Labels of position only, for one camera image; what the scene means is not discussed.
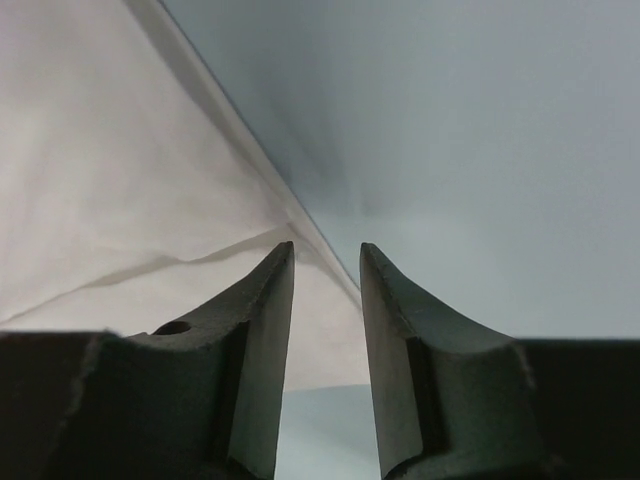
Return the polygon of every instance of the white fabric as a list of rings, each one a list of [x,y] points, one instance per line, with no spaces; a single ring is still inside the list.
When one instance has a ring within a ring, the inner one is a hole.
[[[153,331],[293,239],[286,388],[368,382],[359,307],[308,218],[120,0],[3,2],[0,36],[0,328]]]

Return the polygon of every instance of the black plastic part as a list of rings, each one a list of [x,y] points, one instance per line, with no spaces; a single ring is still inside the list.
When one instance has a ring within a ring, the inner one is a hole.
[[[272,479],[293,245],[153,335],[0,336],[0,478]]]
[[[361,285],[383,478],[640,478],[640,342],[515,340],[370,244]]]

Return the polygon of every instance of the screw hole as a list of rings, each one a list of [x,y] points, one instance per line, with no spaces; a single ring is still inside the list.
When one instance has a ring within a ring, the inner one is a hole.
[[[187,322],[174,320],[173,322],[165,323],[153,334],[154,335],[176,335],[178,333],[188,332],[189,330],[191,330],[191,325],[189,325]]]

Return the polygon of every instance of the light blue surface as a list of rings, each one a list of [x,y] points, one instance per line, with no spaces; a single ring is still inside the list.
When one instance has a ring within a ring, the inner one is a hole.
[[[276,480],[380,478],[368,385],[287,392]]]
[[[638,336],[640,2],[165,0],[358,277],[517,335]]]

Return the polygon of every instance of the robotic claw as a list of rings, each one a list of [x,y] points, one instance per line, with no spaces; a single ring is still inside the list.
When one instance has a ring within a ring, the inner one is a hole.
[[[0,478],[273,479],[293,277],[284,243],[152,335],[2,334]],[[640,478],[640,342],[515,340],[374,245],[361,286],[382,478]]]

